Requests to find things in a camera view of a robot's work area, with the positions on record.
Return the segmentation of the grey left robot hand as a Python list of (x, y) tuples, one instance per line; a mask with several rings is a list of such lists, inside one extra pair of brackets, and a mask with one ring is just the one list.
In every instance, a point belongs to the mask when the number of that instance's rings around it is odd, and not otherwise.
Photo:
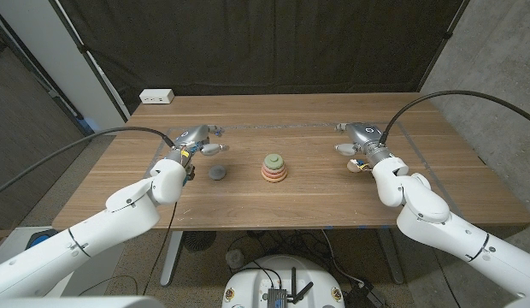
[(175, 139), (174, 145), (166, 155), (166, 158), (186, 167), (197, 152), (210, 157), (222, 151), (227, 151), (229, 149), (228, 145), (213, 144), (209, 141), (211, 134), (221, 137), (223, 133), (223, 128), (216, 125), (191, 127)]

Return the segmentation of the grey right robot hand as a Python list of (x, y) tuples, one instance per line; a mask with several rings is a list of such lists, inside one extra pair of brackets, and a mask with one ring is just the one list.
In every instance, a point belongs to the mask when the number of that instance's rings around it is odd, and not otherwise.
[(334, 146), (341, 155), (354, 156), (357, 152), (361, 152), (372, 168), (380, 161), (394, 157), (393, 153), (380, 143), (382, 132), (372, 124), (362, 122), (339, 123), (335, 130), (347, 132), (351, 139), (350, 144)]

